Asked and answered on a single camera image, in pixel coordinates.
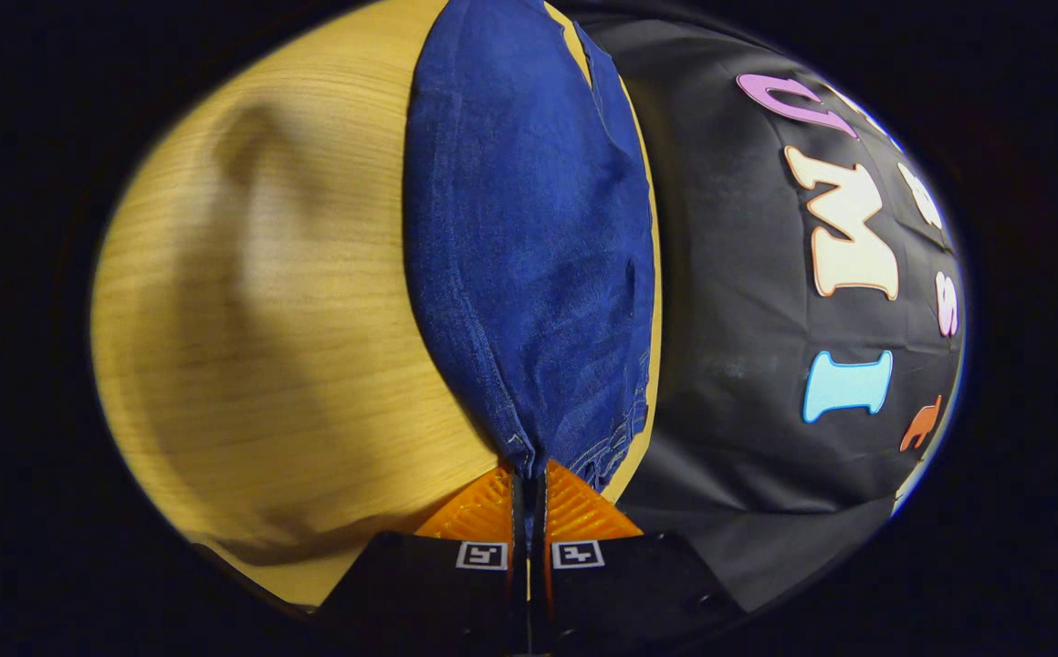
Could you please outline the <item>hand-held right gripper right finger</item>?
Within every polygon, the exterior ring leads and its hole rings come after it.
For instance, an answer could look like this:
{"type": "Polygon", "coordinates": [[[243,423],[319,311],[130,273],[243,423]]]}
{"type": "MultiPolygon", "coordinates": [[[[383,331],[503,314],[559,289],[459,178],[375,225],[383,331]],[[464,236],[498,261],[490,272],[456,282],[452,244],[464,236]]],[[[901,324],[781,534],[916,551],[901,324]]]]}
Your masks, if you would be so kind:
{"type": "Polygon", "coordinates": [[[682,534],[642,531],[555,461],[531,489],[533,656],[672,656],[745,619],[682,534]]]}

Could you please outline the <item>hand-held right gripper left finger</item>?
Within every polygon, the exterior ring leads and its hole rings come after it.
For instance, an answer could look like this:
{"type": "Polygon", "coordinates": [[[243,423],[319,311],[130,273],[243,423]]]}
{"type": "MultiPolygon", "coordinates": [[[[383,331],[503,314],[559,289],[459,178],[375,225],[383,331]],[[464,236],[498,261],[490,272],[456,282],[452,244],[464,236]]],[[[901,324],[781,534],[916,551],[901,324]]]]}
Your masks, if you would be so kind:
{"type": "Polygon", "coordinates": [[[499,466],[412,533],[372,537],[317,624],[346,656],[516,656],[531,645],[523,483],[499,466]]]}

